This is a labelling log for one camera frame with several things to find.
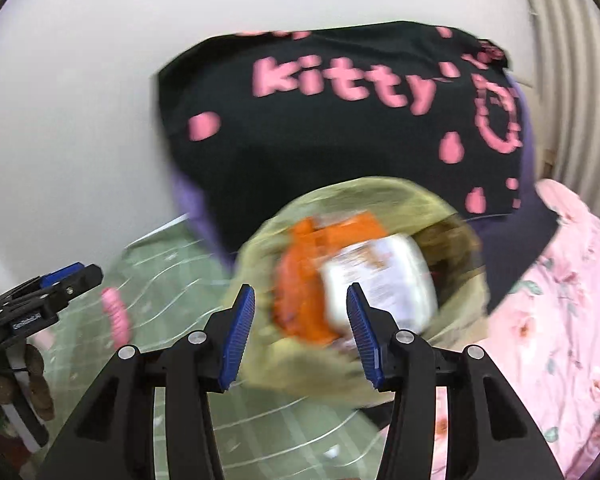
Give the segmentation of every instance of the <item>radiator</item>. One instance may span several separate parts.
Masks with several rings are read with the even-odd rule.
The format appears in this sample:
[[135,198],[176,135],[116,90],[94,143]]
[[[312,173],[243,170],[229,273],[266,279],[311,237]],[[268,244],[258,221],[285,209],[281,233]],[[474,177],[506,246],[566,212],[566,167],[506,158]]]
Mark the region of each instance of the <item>radiator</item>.
[[551,177],[600,217],[600,11],[593,0],[529,5],[546,129],[542,143],[555,157]]

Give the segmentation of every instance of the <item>black clamp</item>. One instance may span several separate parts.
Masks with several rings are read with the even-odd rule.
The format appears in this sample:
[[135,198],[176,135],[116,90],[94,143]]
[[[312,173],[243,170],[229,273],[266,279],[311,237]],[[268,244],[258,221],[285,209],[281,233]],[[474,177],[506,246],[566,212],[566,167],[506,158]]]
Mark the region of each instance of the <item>black clamp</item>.
[[229,310],[204,331],[163,350],[122,347],[84,394],[49,451],[39,480],[154,480],[154,393],[165,388],[171,480],[221,480],[208,392],[223,393],[238,374],[254,315],[243,285]]
[[29,375],[24,369],[26,338],[58,322],[58,312],[69,301],[101,282],[99,267],[76,263],[0,296],[0,374],[13,376],[18,385],[11,404],[2,408],[30,452],[46,445],[49,436],[29,401]]
[[[142,354],[125,346],[112,357],[71,414],[38,480],[155,480],[154,389],[166,388],[171,480],[221,480],[206,393],[237,375],[254,313],[243,285],[231,310],[171,348]],[[347,313],[367,379],[396,392],[378,473],[381,480],[429,480],[436,386],[449,402],[447,480],[558,480],[560,468],[538,427],[484,350],[432,348],[393,317],[369,307],[360,286]]]

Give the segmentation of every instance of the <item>green checkered fabric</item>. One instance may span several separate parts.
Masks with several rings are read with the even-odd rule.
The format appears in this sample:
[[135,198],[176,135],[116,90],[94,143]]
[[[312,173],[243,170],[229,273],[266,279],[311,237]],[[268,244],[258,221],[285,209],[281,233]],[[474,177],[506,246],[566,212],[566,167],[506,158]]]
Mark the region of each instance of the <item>green checkered fabric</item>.
[[[120,290],[141,351],[166,348],[204,328],[222,305],[227,272],[181,224],[129,246],[103,286]],[[53,440],[114,352],[109,319],[95,289],[61,313],[56,342],[45,352],[45,377],[56,402]],[[307,398],[248,388],[238,381],[210,394],[216,443],[227,480],[374,479],[384,439],[359,412]],[[155,398],[155,469],[168,479],[164,391]]]

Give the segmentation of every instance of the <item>white package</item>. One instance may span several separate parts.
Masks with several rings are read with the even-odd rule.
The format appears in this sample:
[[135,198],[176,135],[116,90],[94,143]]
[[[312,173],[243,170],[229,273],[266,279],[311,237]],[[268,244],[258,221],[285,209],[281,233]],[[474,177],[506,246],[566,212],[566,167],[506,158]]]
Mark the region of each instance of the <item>white package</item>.
[[351,335],[347,289],[358,282],[369,305],[394,316],[400,329],[422,332],[438,308],[429,268],[416,242],[401,234],[353,244],[320,269],[326,319],[336,332]]

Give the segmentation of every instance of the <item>black cloth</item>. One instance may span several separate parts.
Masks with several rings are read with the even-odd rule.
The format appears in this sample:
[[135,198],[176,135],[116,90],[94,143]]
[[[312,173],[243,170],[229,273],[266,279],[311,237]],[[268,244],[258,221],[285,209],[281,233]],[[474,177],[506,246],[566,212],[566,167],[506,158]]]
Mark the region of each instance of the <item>black cloth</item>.
[[231,35],[162,69],[158,102],[232,252],[296,197],[362,176],[412,180],[465,218],[511,212],[522,108],[506,66],[487,41],[411,22]]
[[524,200],[524,207],[506,219],[494,221],[482,234],[482,259],[490,295],[488,314],[542,254],[558,230],[558,214],[546,206],[535,189]]
[[389,402],[371,406],[370,408],[360,408],[360,412],[365,415],[378,430],[382,430],[391,424],[391,417],[394,414],[394,402],[390,400]]

